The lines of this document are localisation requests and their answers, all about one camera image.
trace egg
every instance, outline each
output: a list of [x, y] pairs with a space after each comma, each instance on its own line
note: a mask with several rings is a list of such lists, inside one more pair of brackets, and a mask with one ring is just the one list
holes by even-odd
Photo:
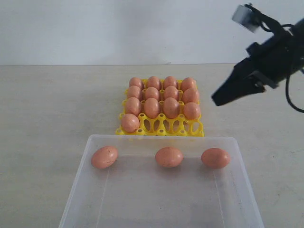
[[133, 77], [133, 78], [130, 79], [129, 87], [131, 87], [131, 86], [137, 86], [141, 90], [144, 89], [143, 81], [140, 78], [137, 78], [137, 77]]
[[209, 168], [221, 169], [230, 163], [230, 154], [220, 148], [211, 148], [202, 154], [201, 161]]
[[176, 118], [180, 113], [180, 104], [173, 97], [168, 97], [163, 102], [163, 113], [169, 119]]
[[143, 98], [143, 93], [142, 90], [140, 89], [140, 87], [132, 85], [131, 87], [129, 87], [128, 92], [127, 92], [127, 97], [136, 97], [138, 100], [142, 100]]
[[180, 86], [180, 89], [185, 92], [187, 89], [196, 88], [196, 81], [192, 77], [187, 77], [181, 82]]
[[175, 77], [168, 76], [163, 81], [163, 89], [166, 89], [169, 86], [174, 86], [175, 88], [178, 88], [178, 83]]
[[151, 97], [143, 105], [144, 113], [147, 115], [149, 118], [156, 118], [159, 113], [161, 113], [161, 107], [160, 103], [158, 100], [155, 98]]
[[104, 146], [96, 151], [91, 159], [91, 164], [98, 169], [111, 166], [118, 157], [118, 150], [113, 146]]
[[156, 76], [149, 77], [148, 82], [147, 82], [147, 88], [154, 87], [157, 90], [161, 90], [161, 88], [162, 88], [161, 86], [162, 86], [162, 84], [158, 77], [156, 77]]
[[146, 100], [151, 98], [151, 97], [155, 98], [158, 101], [160, 100], [160, 92], [154, 87], [147, 88], [144, 95], [145, 95]]
[[137, 116], [131, 113], [125, 114], [122, 117], [120, 124], [122, 126], [122, 129], [128, 133], [135, 132], [140, 125]]
[[178, 166], [184, 159], [182, 152], [174, 147], [165, 147], [157, 151], [155, 160], [157, 164], [165, 168]]
[[197, 103], [189, 102], [184, 106], [184, 115], [189, 120], [194, 120], [199, 118], [201, 114], [200, 106]]
[[169, 86], [165, 89], [163, 93], [163, 99], [166, 100], [168, 97], [173, 97], [175, 100], [178, 101], [179, 99], [179, 91], [174, 86]]
[[125, 113], [131, 113], [136, 116], [141, 113], [142, 104], [136, 97], [130, 97], [124, 105]]
[[196, 88], [190, 88], [187, 89], [184, 94], [181, 97], [181, 101], [183, 103], [189, 103], [189, 102], [194, 102], [194, 103], [198, 103], [200, 98], [200, 93], [198, 92], [198, 90]]

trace yellow egg tray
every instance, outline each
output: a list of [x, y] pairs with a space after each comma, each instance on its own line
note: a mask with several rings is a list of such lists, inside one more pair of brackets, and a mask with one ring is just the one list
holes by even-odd
[[[147, 85], [147, 79], [142, 79], [145, 87]], [[183, 115], [183, 108], [185, 104], [181, 101], [181, 97], [183, 92], [180, 90], [181, 82], [182, 80], [177, 80], [178, 82], [178, 89], [179, 89], [179, 104], [180, 104], [180, 114], [174, 118], [169, 119], [165, 116], [164, 113], [162, 113], [162, 106], [163, 106], [163, 87], [160, 90], [161, 95], [161, 113], [154, 119], [151, 119], [146, 116], [145, 113], [140, 113], [138, 115], [138, 119], [140, 122], [140, 127], [137, 129], [137, 131], [133, 133], [127, 133], [125, 132], [121, 125], [119, 128], [115, 131], [116, 134], [119, 135], [161, 135], [161, 136], [204, 136], [204, 130], [203, 130], [203, 124], [200, 121], [201, 115], [199, 118], [194, 120], [189, 120]], [[123, 106], [125, 106], [127, 99], [125, 99], [122, 103]], [[142, 103], [142, 111], [143, 111], [143, 105], [145, 103], [145, 100], [141, 101]], [[125, 109], [123, 109], [123, 112], [119, 114], [119, 119], [123, 117], [125, 114]]]

